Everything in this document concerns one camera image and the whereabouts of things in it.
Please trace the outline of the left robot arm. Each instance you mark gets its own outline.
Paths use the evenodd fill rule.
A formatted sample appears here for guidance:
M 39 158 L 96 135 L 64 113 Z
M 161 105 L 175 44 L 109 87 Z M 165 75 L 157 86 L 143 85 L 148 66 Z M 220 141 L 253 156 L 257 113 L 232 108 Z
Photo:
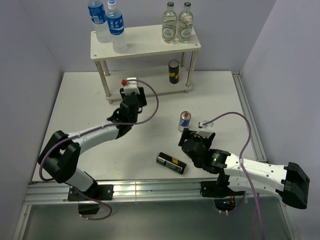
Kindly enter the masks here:
M 101 193 L 94 178 L 77 168 L 80 155 L 104 142 L 123 137 L 132 129 L 133 123 L 138 121 L 138 114 L 147 105 L 143 87 L 129 88 L 126 85 L 120 89 L 120 94 L 122 102 L 102 125 L 77 133 L 56 131 L 37 160 L 53 180 L 77 188 L 86 200 L 97 200 Z

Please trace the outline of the blue-label water bottle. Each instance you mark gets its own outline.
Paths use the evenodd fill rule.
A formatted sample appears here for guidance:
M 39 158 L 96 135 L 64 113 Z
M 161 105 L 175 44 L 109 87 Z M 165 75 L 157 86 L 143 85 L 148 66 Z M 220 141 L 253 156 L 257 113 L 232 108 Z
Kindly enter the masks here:
M 109 32 L 112 38 L 114 52 L 122 54 L 127 51 L 128 45 L 125 37 L 125 26 L 122 12 L 118 9 L 115 0 L 107 2 L 108 11 L 106 13 Z
M 97 40 L 100 43 L 109 43 L 111 41 L 111 34 L 104 4 L 101 0 L 89 0 L 87 7 Z

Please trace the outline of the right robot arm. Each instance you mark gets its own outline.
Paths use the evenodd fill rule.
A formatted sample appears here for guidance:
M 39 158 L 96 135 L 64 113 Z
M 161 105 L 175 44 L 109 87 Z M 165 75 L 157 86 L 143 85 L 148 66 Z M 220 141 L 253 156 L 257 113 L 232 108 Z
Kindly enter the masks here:
M 218 176 L 217 180 L 201 182 L 203 197 L 258 193 L 277 197 L 296 209 L 307 208 L 310 178 L 298 164 L 274 165 L 249 159 L 240 163 L 236 154 L 211 148 L 215 135 L 185 128 L 178 143 L 196 168 Z

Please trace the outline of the Red Bull can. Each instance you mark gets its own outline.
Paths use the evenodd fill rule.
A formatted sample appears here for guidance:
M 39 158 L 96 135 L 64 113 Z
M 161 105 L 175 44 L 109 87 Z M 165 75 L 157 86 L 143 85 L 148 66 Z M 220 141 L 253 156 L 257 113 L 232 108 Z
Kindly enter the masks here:
M 179 117 L 178 130 L 182 132 L 185 128 L 188 128 L 191 121 L 191 113 L 189 111 L 183 111 Z

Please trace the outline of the dark coffee can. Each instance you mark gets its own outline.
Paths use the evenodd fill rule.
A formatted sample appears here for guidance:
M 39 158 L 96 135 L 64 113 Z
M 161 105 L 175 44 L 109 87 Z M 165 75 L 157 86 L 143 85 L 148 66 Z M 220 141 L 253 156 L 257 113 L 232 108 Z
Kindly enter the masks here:
M 177 158 L 174 158 L 166 153 L 159 152 L 155 158 L 156 163 L 162 165 L 175 173 L 184 174 L 187 164 Z
M 168 63 L 169 82 L 171 84 L 177 84 L 179 82 L 179 70 L 179 62 L 176 59 L 172 59 Z

